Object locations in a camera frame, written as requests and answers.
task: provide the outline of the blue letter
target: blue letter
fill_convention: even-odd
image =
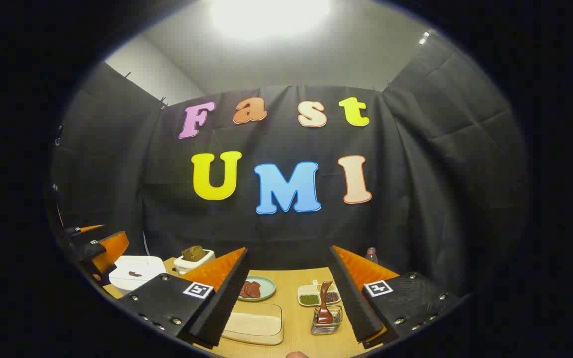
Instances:
[[[259,165],[253,170],[260,177],[260,205],[255,208],[259,214],[273,214],[278,207],[273,205],[271,195],[276,197],[285,213],[297,193],[293,209],[298,213],[318,211],[322,205],[315,196],[315,172],[317,163],[298,163],[287,182],[276,165]]]

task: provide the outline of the white wall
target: white wall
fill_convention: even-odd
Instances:
[[[116,50],[105,62],[128,80],[165,104],[201,97],[203,91],[145,36],[138,35]]]

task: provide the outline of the white box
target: white box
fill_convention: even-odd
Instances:
[[[176,272],[178,274],[185,274],[199,267],[203,263],[208,263],[209,261],[213,261],[213,259],[216,258],[216,255],[214,255],[213,251],[205,249],[202,250],[205,251],[205,256],[202,259],[196,261],[195,263],[184,260],[183,259],[184,256],[182,255],[180,256],[180,258],[174,260],[174,266],[176,267]]]
[[[163,260],[156,256],[121,256],[114,265],[116,269],[109,273],[109,282],[122,295],[167,272]]]

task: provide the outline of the wooden table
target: wooden table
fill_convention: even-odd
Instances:
[[[177,272],[172,270],[175,259],[169,258],[166,260],[164,262],[165,268],[169,274],[180,277]],[[300,306],[297,302],[297,288],[303,285],[311,285],[314,279],[319,283],[333,280],[328,268],[301,270],[253,269],[249,271],[249,275],[269,278],[277,286],[275,293],[261,302],[277,304],[282,308],[282,329],[284,330],[282,343],[274,346],[253,345],[221,338],[219,345],[211,350],[199,345],[196,345],[196,347],[227,358],[283,358],[294,351],[301,351],[311,358],[343,358],[357,356],[382,346],[380,344],[370,349],[364,349],[361,344],[358,344],[357,340],[355,340],[355,335],[353,335],[351,322],[346,314],[344,314],[341,326],[332,335],[314,336],[311,334],[314,307]],[[114,297],[121,297],[118,290],[112,285],[104,286],[104,288]],[[234,306],[234,311],[236,311],[236,308],[241,308],[248,304],[256,303],[238,300],[236,301],[236,306]]]

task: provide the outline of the sliced meat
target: sliced meat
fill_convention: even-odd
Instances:
[[[241,290],[240,290],[240,297],[249,298],[249,295],[246,294],[246,292],[245,292],[245,288],[249,285],[249,283],[250,283],[249,281],[245,281],[243,288],[241,288]]]
[[[248,294],[250,298],[260,297],[260,284],[257,282],[249,283],[245,287],[245,293]]]

